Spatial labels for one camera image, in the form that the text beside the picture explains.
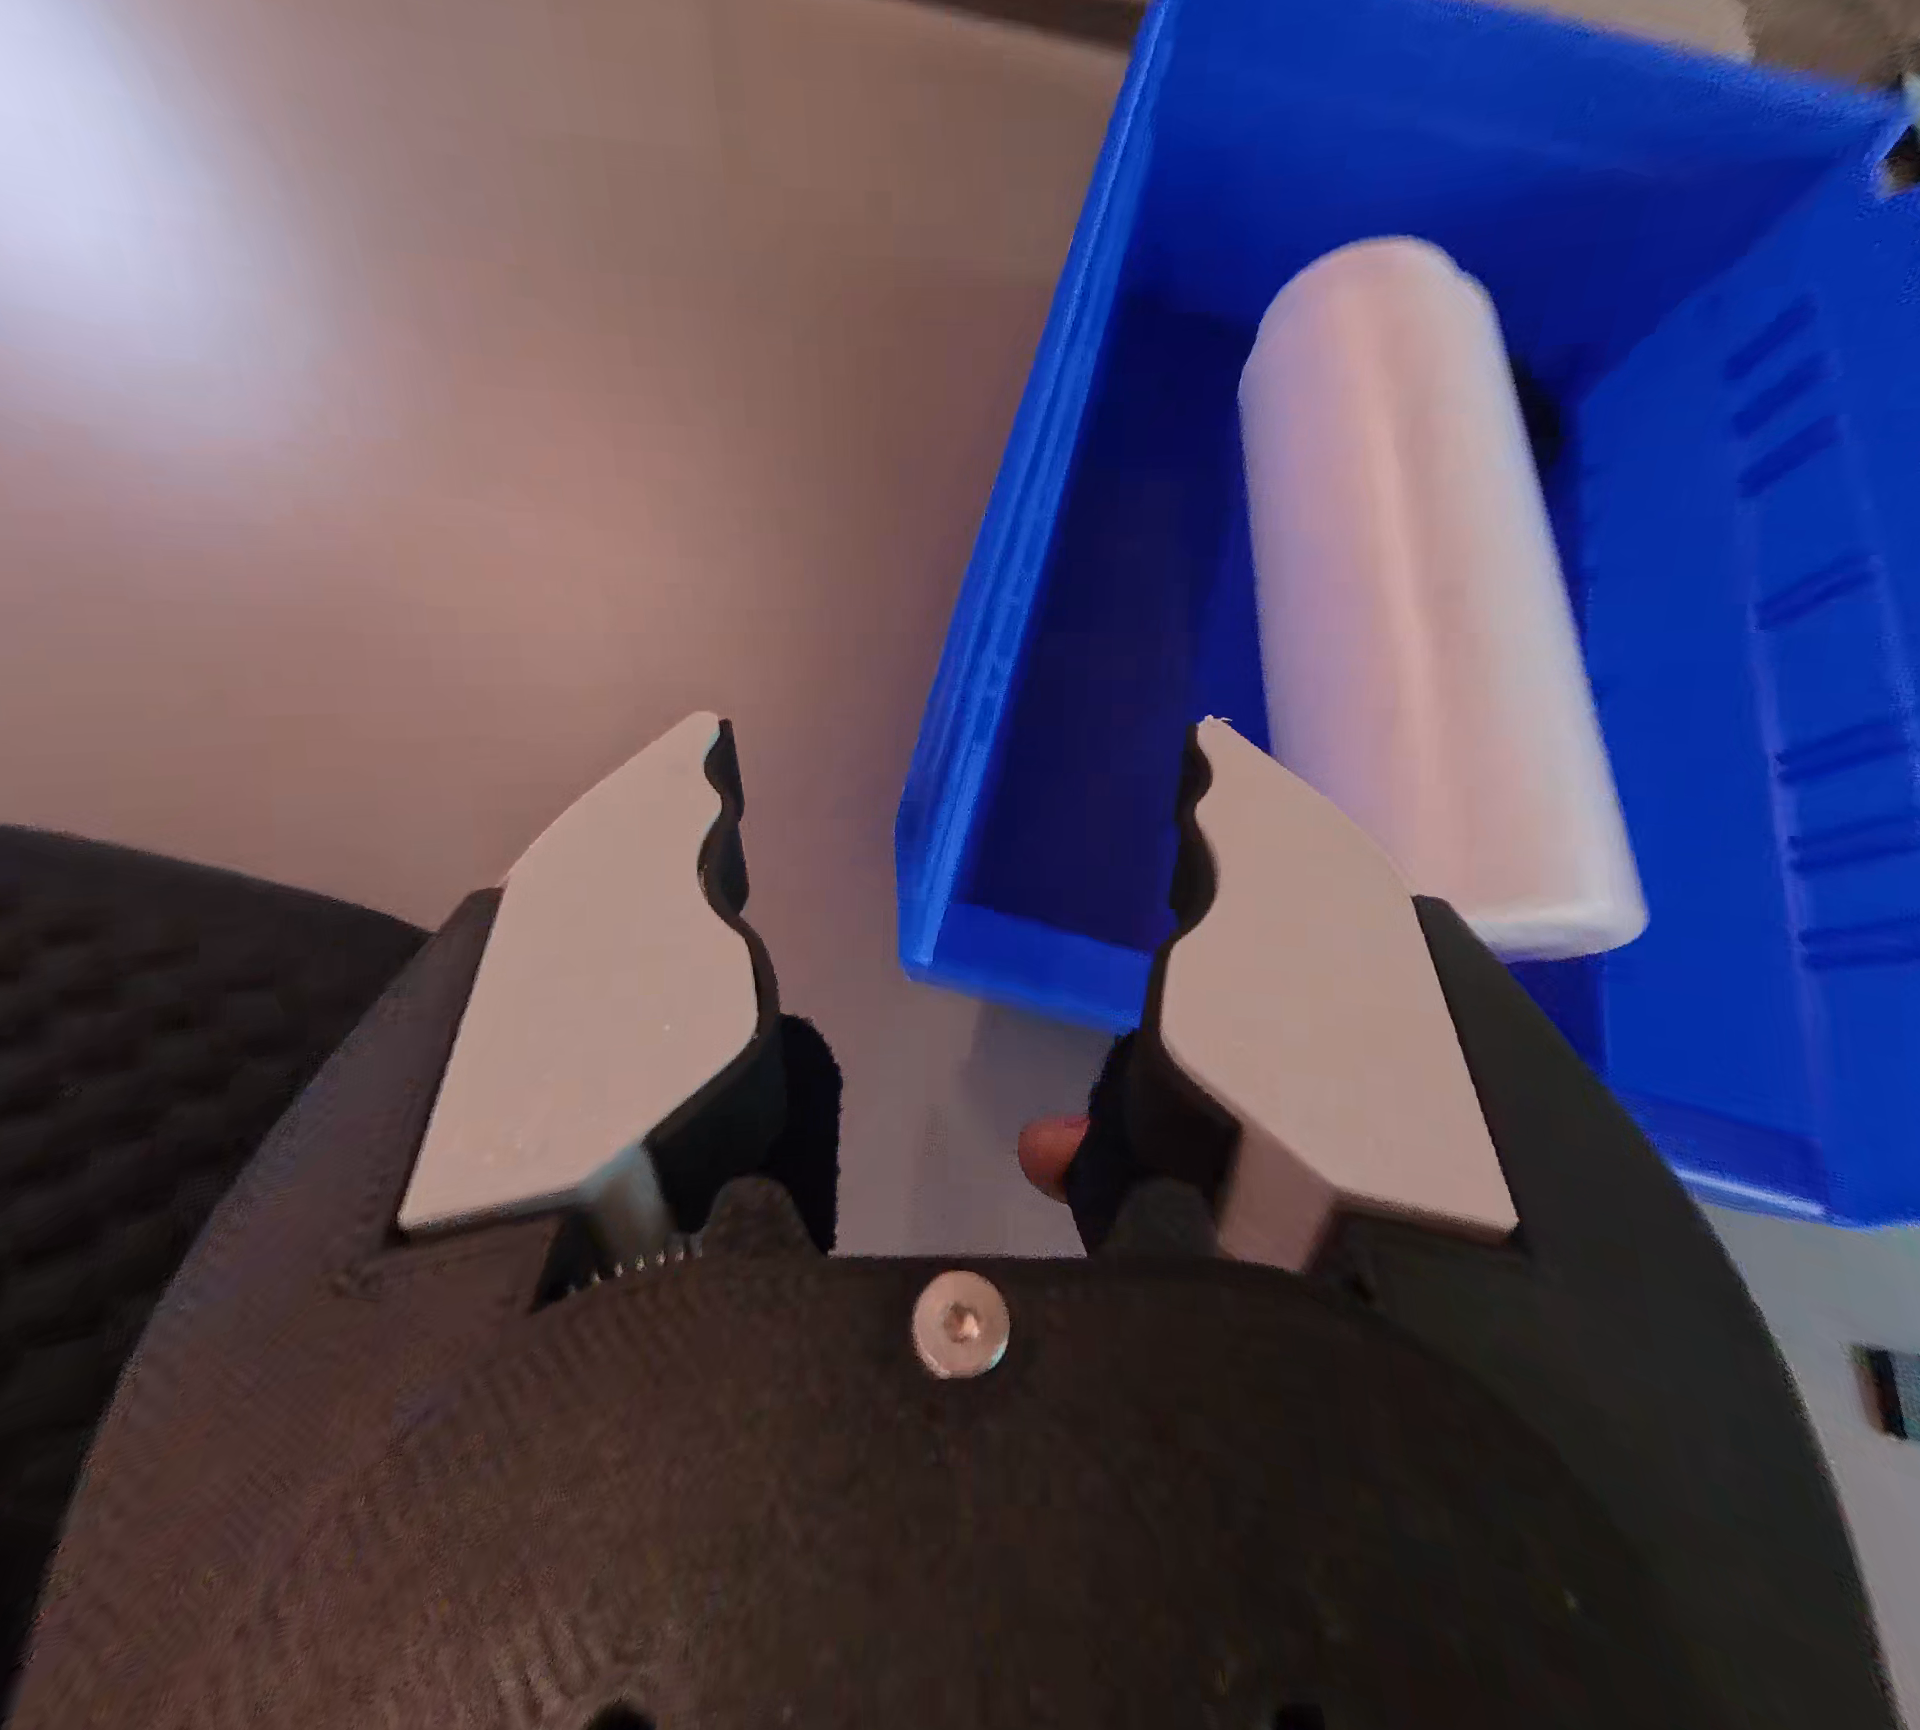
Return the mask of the white plastic bottle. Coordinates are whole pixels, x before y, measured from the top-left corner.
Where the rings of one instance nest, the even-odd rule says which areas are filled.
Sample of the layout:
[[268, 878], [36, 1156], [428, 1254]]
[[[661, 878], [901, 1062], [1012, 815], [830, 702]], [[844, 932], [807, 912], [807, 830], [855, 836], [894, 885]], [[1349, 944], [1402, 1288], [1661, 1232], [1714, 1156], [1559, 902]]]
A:
[[1502, 959], [1649, 925], [1502, 318], [1427, 238], [1269, 298], [1240, 368], [1269, 754]]

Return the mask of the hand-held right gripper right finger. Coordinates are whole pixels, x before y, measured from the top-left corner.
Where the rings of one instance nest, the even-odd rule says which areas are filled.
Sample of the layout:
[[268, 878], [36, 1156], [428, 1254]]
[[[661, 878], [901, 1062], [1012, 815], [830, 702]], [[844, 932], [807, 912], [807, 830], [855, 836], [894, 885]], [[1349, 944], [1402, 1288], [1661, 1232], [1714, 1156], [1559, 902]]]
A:
[[1142, 1166], [1206, 1193], [1235, 1264], [1311, 1265], [1347, 1215], [1518, 1229], [1402, 874], [1217, 715], [1185, 738]]

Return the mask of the blue plastic bin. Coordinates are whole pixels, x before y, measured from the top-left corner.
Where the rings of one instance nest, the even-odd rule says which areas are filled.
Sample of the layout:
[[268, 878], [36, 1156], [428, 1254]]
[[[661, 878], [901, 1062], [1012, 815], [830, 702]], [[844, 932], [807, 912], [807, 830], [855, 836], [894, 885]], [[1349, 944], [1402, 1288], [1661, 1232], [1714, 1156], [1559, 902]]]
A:
[[1486, 0], [1151, 0], [896, 806], [912, 980], [1124, 1031], [1185, 728], [1266, 744], [1235, 383], [1431, 238], [1546, 400], [1649, 893], [1535, 1002], [1705, 1199], [1917, 1222], [1920, 227], [1902, 111]]

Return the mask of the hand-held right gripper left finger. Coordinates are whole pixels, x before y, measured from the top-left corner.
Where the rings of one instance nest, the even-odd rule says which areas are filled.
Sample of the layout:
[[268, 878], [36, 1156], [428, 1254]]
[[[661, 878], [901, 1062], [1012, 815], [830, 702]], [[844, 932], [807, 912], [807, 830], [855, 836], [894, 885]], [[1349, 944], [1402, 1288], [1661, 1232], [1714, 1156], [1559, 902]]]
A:
[[570, 1215], [661, 1258], [780, 1134], [780, 995], [746, 925], [731, 724], [694, 709], [499, 885], [394, 1229]]

